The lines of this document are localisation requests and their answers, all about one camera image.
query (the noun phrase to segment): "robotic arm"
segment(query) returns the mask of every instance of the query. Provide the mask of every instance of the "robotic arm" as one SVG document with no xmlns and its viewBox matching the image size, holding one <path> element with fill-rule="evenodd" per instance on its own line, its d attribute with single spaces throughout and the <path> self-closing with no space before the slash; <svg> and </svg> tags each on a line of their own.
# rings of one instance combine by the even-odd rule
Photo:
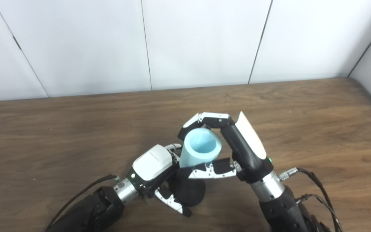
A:
<svg viewBox="0 0 371 232">
<path fill-rule="evenodd" d="M 110 175 L 94 182 L 72 198 L 57 216 L 91 186 L 112 178 L 115 179 L 116 185 L 98 188 L 74 204 L 54 223 L 57 217 L 55 216 L 47 226 L 46 232 L 103 231 L 122 217 L 125 205 L 137 196 L 142 196 L 147 201 L 155 195 L 174 210 L 190 217 L 191 211 L 162 185 L 163 182 L 172 178 L 179 168 L 179 157 L 174 151 L 180 148 L 180 144 L 171 144 L 166 147 L 155 145 L 134 161 L 125 179 L 121 180 L 118 176 Z"/>
<path fill-rule="evenodd" d="M 177 171 L 177 177 L 224 178 L 237 175 L 241 181 L 250 185 L 259 198 L 262 213 L 271 231 L 329 231 L 315 216 L 308 213 L 302 201 L 294 197 L 290 188 L 283 185 L 282 181 L 298 170 L 294 168 L 279 176 L 275 173 L 271 159 L 267 158 L 262 142 L 243 112 L 240 112 L 237 122 L 228 114 L 196 114 L 181 128 L 178 138 L 184 140 L 188 132 L 202 126 L 220 129 L 221 135 L 233 151 L 233 162 L 230 164 L 230 158 L 227 158 L 181 168 Z"/>
</svg>

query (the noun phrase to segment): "light blue cup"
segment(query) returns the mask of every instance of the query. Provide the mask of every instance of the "light blue cup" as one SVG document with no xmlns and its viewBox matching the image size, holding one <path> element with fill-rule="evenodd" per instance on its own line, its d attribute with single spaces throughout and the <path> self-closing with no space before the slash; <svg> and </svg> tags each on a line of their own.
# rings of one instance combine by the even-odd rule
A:
<svg viewBox="0 0 371 232">
<path fill-rule="evenodd" d="M 220 151 L 221 141 L 214 132 L 206 128 L 193 129 L 184 138 L 180 168 L 210 163 Z"/>
</svg>

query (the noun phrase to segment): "black cable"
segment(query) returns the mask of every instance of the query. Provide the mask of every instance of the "black cable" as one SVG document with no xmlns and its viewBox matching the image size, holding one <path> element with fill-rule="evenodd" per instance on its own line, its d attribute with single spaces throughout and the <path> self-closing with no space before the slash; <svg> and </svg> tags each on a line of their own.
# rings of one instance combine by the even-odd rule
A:
<svg viewBox="0 0 371 232">
<path fill-rule="evenodd" d="M 91 183 L 90 185 L 88 185 L 86 188 L 84 188 L 82 191 L 80 191 L 77 195 L 75 195 L 74 197 L 72 197 L 67 203 L 65 203 L 65 205 L 56 213 L 56 215 L 51 219 L 50 223 L 48 223 L 47 227 L 45 228 L 44 232 L 46 232 L 55 222 L 55 220 L 57 219 L 58 216 L 60 216 L 60 214 L 75 200 L 77 199 L 79 196 L 81 196 L 84 192 L 86 192 L 87 190 L 89 190 L 90 188 L 92 188 L 94 185 L 98 184 L 98 183 L 101 183 L 103 181 L 106 181 L 106 180 L 109 180 L 109 179 L 114 179 L 114 178 L 117 178 L 116 175 L 107 175 L 107 176 L 104 176 L 102 178 L 99 178 L 98 180 L 96 180 L 95 182 Z"/>
<path fill-rule="evenodd" d="M 309 172 L 305 169 L 299 169 L 297 168 L 297 170 L 301 173 L 305 173 L 310 179 L 312 179 L 312 181 L 320 188 L 321 192 L 323 193 L 323 196 L 324 196 L 324 199 L 326 200 L 327 202 L 327 205 L 330 207 L 331 210 L 333 210 L 334 212 L 334 208 L 333 208 L 333 205 L 331 204 L 331 201 L 330 201 L 330 198 L 323 186 L 323 184 L 321 183 L 321 181 L 317 178 L 317 176 L 313 173 L 313 172 Z M 336 217 L 332 214 L 331 217 L 333 218 L 333 224 L 334 224 L 334 230 L 336 232 L 339 232 L 339 226 L 337 226 L 337 221 L 336 220 Z"/>
<path fill-rule="evenodd" d="M 334 212 L 334 210 L 328 205 L 328 203 L 326 203 L 319 195 L 316 195 L 316 194 L 305 194 L 303 195 L 301 198 L 300 198 L 300 202 L 302 201 L 306 201 L 308 200 L 310 197 L 315 197 L 318 201 L 320 201 L 320 203 L 324 204 L 324 206 L 326 208 L 328 208 L 328 210 L 330 210 L 330 213 L 331 213 L 331 216 L 335 219 L 335 224 L 334 224 L 334 227 L 335 228 L 339 228 L 340 232 L 343 232 L 343 228 L 340 224 L 340 221 L 336 215 L 336 213 Z"/>
</svg>

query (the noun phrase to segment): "black foam ball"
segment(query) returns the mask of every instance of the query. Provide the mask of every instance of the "black foam ball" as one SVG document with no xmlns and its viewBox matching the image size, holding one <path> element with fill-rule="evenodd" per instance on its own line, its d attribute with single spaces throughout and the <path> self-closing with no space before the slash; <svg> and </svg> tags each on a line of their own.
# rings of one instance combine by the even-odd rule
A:
<svg viewBox="0 0 371 232">
<path fill-rule="evenodd" d="M 194 207 L 201 203 L 206 193 L 203 179 L 176 178 L 169 184 L 174 196 L 186 207 Z"/>
</svg>

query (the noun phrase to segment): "wood grain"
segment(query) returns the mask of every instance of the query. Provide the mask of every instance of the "wood grain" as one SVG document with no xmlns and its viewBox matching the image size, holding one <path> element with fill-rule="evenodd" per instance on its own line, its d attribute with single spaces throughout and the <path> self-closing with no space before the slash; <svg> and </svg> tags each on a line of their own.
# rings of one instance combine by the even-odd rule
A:
<svg viewBox="0 0 371 232">
<path fill-rule="evenodd" d="M 349 78 L 0 102 L 0 231 L 42 231 L 97 178 L 125 175 L 155 144 L 178 142 L 195 113 L 242 110 L 277 171 L 315 172 L 345 231 L 371 231 L 371 97 Z M 231 153 L 227 146 L 221 157 Z M 208 180 L 186 218 L 156 199 L 132 201 L 109 231 L 268 231 L 251 188 Z M 305 176 L 295 194 L 321 194 Z M 317 201 L 305 203 L 331 226 Z"/>
</svg>

